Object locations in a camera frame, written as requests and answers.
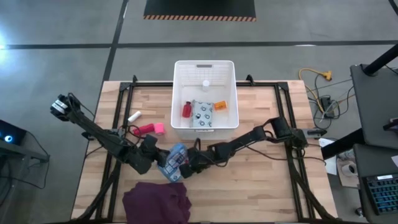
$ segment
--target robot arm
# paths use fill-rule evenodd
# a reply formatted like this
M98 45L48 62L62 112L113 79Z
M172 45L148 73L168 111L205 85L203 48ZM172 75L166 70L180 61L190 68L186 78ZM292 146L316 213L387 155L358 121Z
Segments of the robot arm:
M129 164L139 174L145 174L154 160L164 167L169 151L157 148L155 137L147 135L138 147L119 136L116 131L102 129L92 122L80 110L80 105L79 100L69 93L67 96L59 95L50 110L58 119L79 125L95 137L112 156L122 163Z
M271 132L264 130L264 126L267 124L271 124L275 132L275 137ZM210 145L206 151L200 150L200 139L197 139L194 146L187 150L189 163L180 166L181 175L184 178L188 178L193 173L200 173L211 165L225 166L229 158L233 157L236 152L258 141L269 141L272 143L288 142L296 148L308 146L308 142L301 129L290 128L283 117L272 118L263 125L254 127L252 131L230 142Z

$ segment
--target black stand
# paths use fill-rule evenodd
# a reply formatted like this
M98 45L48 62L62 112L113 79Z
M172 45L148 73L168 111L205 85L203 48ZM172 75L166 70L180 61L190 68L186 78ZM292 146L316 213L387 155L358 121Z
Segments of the black stand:
M398 44L393 46L386 53L382 54L378 59L363 69L363 72L369 76L376 76L377 71L386 66L389 62L398 57Z
M341 139L335 141L321 148L323 159L329 159L337 154L352 149L354 144L365 144L363 138L362 128L342 137Z

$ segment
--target white cylinder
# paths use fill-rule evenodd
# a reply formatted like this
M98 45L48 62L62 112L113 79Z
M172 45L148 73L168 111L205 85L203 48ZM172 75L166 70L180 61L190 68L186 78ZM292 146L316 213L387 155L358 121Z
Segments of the white cylinder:
M208 80L204 80L201 86L203 91L208 91L210 88L210 82Z
M140 116L141 116L141 111L137 111L136 113L131 115L127 120L129 120L129 122L131 123L131 122L135 121Z
M343 174L347 177L351 177L351 176L357 176L358 175L358 171L356 169L356 164L347 164L344 165L341 168L341 171L343 172Z

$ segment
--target bin handle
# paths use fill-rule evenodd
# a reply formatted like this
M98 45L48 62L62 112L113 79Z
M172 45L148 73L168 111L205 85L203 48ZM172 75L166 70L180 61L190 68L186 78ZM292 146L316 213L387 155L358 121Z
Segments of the bin handle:
M197 65L197 68L213 68L213 65Z
M196 129L195 132L213 132L214 129Z

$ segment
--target pink tape roll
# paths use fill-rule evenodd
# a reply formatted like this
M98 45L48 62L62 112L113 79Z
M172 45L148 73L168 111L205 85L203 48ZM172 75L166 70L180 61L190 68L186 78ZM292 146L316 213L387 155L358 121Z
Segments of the pink tape roll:
M164 129L163 123L155 123L154 126L155 126L155 133L157 135L165 134L165 129Z

